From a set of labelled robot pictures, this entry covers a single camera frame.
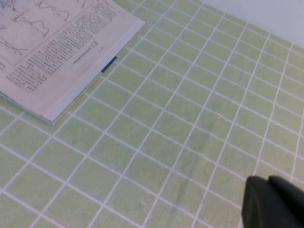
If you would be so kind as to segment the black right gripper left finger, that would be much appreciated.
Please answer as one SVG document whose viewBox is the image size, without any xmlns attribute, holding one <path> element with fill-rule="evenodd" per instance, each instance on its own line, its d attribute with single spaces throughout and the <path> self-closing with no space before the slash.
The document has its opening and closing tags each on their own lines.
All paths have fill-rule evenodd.
<svg viewBox="0 0 304 228">
<path fill-rule="evenodd" d="M 268 180 L 249 176 L 246 180 L 242 220 L 245 228 L 296 228 L 297 220 Z"/>
</svg>

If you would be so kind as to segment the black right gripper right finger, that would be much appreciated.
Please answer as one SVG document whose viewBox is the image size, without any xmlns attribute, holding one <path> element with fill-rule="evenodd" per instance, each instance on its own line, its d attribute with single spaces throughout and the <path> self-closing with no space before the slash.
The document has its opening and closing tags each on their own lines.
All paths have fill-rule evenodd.
<svg viewBox="0 0 304 228">
<path fill-rule="evenodd" d="M 296 220 L 304 227 L 304 191 L 280 176 L 269 176 L 268 182 Z"/>
</svg>

